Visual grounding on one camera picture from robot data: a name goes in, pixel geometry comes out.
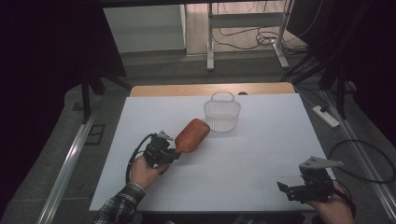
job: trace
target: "person's arm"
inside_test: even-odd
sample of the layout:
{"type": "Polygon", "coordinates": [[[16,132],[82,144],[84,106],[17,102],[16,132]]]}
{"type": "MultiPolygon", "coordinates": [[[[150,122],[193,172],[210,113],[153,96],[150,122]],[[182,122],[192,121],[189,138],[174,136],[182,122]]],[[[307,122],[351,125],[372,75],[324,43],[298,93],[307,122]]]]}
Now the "person's arm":
{"type": "Polygon", "coordinates": [[[130,183],[99,209],[93,223],[117,223],[133,215],[137,205],[146,194],[145,189],[150,187],[158,175],[163,173],[168,166],[160,165],[151,168],[144,157],[138,157],[134,160],[129,176],[130,183]]]}
{"type": "MultiPolygon", "coordinates": [[[[339,191],[343,192],[338,184],[334,183],[334,187],[339,191]]],[[[347,203],[337,195],[333,195],[329,201],[325,203],[321,202],[307,202],[307,204],[317,210],[320,218],[326,224],[353,224],[352,212],[347,203]]]]}

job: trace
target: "basket handle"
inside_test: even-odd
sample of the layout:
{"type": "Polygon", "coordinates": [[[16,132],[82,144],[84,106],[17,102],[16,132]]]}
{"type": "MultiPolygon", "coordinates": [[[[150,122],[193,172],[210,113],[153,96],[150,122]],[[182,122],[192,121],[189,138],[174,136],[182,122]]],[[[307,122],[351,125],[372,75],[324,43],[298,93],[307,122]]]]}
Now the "basket handle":
{"type": "Polygon", "coordinates": [[[214,99],[215,95],[221,94],[221,93],[230,94],[230,95],[233,97],[233,99],[231,99],[231,100],[229,100],[229,101],[234,101],[234,100],[235,100],[235,97],[233,96],[233,93],[230,92],[230,91],[216,91],[215,93],[213,93],[211,100],[212,100],[212,101],[225,101],[225,100],[215,100],[215,99],[214,99]]]}

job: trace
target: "wall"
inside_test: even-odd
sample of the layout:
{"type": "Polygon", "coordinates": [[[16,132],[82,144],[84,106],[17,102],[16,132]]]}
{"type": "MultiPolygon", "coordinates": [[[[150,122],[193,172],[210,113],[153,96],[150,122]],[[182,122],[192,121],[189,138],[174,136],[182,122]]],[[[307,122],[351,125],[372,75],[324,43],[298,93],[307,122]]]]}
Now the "wall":
{"type": "Polygon", "coordinates": [[[183,6],[104,9],[120,53],[184,49],[183,6]]]}

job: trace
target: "gray floor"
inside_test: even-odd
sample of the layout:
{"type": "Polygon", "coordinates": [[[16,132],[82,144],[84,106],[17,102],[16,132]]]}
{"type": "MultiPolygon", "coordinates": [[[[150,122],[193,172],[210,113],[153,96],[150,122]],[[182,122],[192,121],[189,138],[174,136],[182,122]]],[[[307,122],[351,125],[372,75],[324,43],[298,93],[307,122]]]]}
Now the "gray floor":
{"type": "MultiPolygon", "coordinates": [[[[289,56],[291,65],[297,64],[303,56],[289,56]]],[[[178,51],[151,52],[122,55],[128,77],[123,80],[136,85],[162,84],[197,84],[197,83],[243,83],[275,82],[286,73],[279,66],[272,51],[217,54],[215,71],[207,72],[205,56],[184,56],[178,51]]],[[[319,76],[311,77],[302,83],[307,88],[318,87],[319,76]]],[[[100,142],[97,136],[90,136],[81,151],[78,163],[68,183],[61,204],[52,223],[89,223],[94,213],[88,211],[107,152],[117,128],[125,98],[129,92],[104,80],[107,91],[99,106],[94,125],[105,125],[100,142]]],[[[313,104],[323,104],[309,91],[302,90],[303,95],[313,104]]],[[[43,148],[13,200],[8,204],[1,223],[36,223],[38,216],[48,198],[50,190],[59,173],[64,159],[77,134],[82,121],[80,87],[76,87],[65,96],[64,111],[54,128],[51,138],[43,148]]],[[[311,105],[304,101],[306,111],[311,118],[325,153],[339,141],[345,139],[340,128],[332,129],[319,119],[312,111],[311,105]]],[[[396,150],[382,133],[368,120],[353,101],[353,95],[346,96],[347,121],[353,127],[359,139],[380,147],[392,161],[396,161],[396,150]]],[[[377,153],[369,151],[375,166],[384,177],[391,175],[389,167],[377,153]]],[[[347,145],[342,145],[334,153],[335,160],[343,161],[346,168],[362,174],[359,164],[347,145]]],[[[357,223],[389,223],[387,214],[378,200],[371,184],[334,171],[337,179],[344,182],[351,190],[358,207],[357,223]]],[[[395,184],[389,188],[396,192],[395,184]]]]}

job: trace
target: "orange object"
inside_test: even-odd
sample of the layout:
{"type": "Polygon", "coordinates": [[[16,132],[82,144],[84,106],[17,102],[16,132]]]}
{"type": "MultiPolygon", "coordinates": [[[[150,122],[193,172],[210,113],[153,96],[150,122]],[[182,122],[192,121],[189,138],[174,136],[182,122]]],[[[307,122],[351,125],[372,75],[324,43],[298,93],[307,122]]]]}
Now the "orange object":
{"type": "Polygon", "coordinates": [[[175,139],[175,152],[193,152],[210,132],[210,127],[200,119],[193,119],[175,139]]]}

